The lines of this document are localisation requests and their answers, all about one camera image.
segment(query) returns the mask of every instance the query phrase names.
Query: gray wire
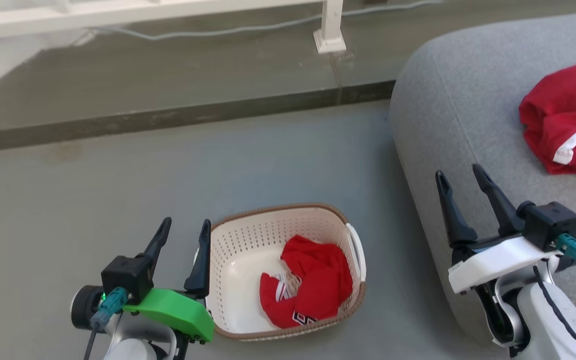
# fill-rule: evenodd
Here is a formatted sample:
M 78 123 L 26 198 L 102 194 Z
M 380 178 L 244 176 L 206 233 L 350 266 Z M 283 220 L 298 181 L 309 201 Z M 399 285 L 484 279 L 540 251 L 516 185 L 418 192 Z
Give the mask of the gray wire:
M 413 2 L 411 4 L 374 6 L 374 7 L 367 7 L 365 9 L 345 11 L 341 15 L 342 16 L 358 16 L 358 15 L 371 14 L 371 13 L 375 13 L 375 12 L 409 10 L 409 9 L 414 9 L 414 8 L 418 8 L 418 7 L 423 7 L 426 5 L 437 5 L 437 4 L 441 4 L 441 3 L 443 3 L 443 0 L 421 0 L 418 2 Z M 231 34 L 238 34 L 238 33 L 243 33 L 243 32 L 263 32 L 263 31 L 268 31 L 268 30 L 278 30 L 278 29 L 287 28 L 287 27 L 294 27 L 295 25 L 310 23 L 311 21 L 319 20 L 321 18 L 322 18 L 321 14 L 316 14 L 314 16 L 309 16 L 306 18 L 300 18 L 297 20 L 291 20 L 291 21 L 286 21 L 286 22 L 275 23 L 273 25 L 242 26 L 242 27 L 236 27 L 234 29 L 203 31 L 203 32 L 179 31 L 179 32 L 170 32 L 167 34 L 159 34 L 159 35 L 142 34 L 141 32 L 128 30 L 128 29 L 114 28 L 114 27 L 94 27 L 93 29 L 99 30 L 102 32 L 111 32 L 111 33 L 130 35 L 133 37 L 145 39 L 147 41 L 160 41 L 160 40 L 166 40 L 166 39 L 177 38 L 177 37 L 218 37 L 218 36 L 222 36 L 222 35 L 231 35 Z
M 92 345 L 95 343 L 95 337 L 97 335 L 99 328 L 94 326 L 92 331 L 90 331 L 90 337 L 88 338 L 88 344 L 86 346 L 86 352 L 84 353 L 84 360 L 90 359 L 90 353 L 92 352 Z

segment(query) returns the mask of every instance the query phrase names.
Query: red clothing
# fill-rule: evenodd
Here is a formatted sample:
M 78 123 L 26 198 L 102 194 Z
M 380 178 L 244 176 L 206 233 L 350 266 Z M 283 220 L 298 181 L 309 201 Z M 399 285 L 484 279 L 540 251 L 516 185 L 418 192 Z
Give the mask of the red clothing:
M 267 273 L 261 275 L 261 307 L 279 328 L 292 328 L 337 316 L 353 291 L 348 261 L 336 244 L 319 244 L 296 235 L 288 240 L 281 259 L 301 279 L 297 295 Z
M 523 98 L 523 137 L 551 174 L 576 174 L 576 65 L 544 77 Z

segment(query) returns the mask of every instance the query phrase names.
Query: railing post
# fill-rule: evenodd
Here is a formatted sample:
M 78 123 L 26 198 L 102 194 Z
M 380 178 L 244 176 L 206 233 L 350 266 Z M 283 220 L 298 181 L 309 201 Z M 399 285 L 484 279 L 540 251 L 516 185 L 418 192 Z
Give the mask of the railing post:
M 344 0 L 324 0 L 321 16 L 321 29 L 316 30 L 315 43 L 319 53 L 332 53 L 346 50 L 346 43 L 341 36 L 341 13 Z

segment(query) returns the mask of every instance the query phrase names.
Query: gray floor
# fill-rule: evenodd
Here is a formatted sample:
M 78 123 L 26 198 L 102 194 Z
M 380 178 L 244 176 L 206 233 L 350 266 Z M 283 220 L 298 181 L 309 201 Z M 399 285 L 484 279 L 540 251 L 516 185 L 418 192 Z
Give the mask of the gray floor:
M 458 330 L 446 303 L 387 105 L 0 151 L 0 359 L 80 360 L 89 334 L 70 324 L 73 294 L 99 284 L 115 255 L 142 251 L 164 217 L 173 229 L 154 280 L 181 289 L 203 219 L 304 201 L 339 207 L 361 235 L 362 307 L 293 339 L 217 337 L 188 359 L 492 358 Z M 92 359 L 108 340 L 98 337 Z
M 371 0 L 383 3 L 386 0 Z M 390 0 L 390 4 L 414 0 Z M 346 0 L 345 10 L 363 7 Z M 0 80 L 0 130 L 77 119 L 265 98 L 396 78 L 409 55 L 454 30 L 576 12 L 576 0 L 446 0 L 344 18 L 347 51 L 318 54 L 317 22 L 210 38 L 146 41 L 106 34 L 46 51 Z M 131 25 L 146 34 L 270 25 L 321 13 L 321 4 Z

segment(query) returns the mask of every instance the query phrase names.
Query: gray sofa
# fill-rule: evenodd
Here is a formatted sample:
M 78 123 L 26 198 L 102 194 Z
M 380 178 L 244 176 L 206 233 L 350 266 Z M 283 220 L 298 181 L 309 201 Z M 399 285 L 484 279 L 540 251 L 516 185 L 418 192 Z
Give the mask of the gray sofa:
M 390 121 L 444 292 L 461 328 L 492 339 L 470 291 L 453 294 L 434 173 L 441 169 L 480 237 L 497 233 L 471 164 L 480 163 L 515 206 L 558 201 L 576 212 L 576 175 L 549 175 L 523 139 L 518 107 L 545 75 L 576 64 L 576 14 L 494 23 L 433 39 L 408 60 L 395 84 Z M 576 304 L 576 267 L 555 276 Z

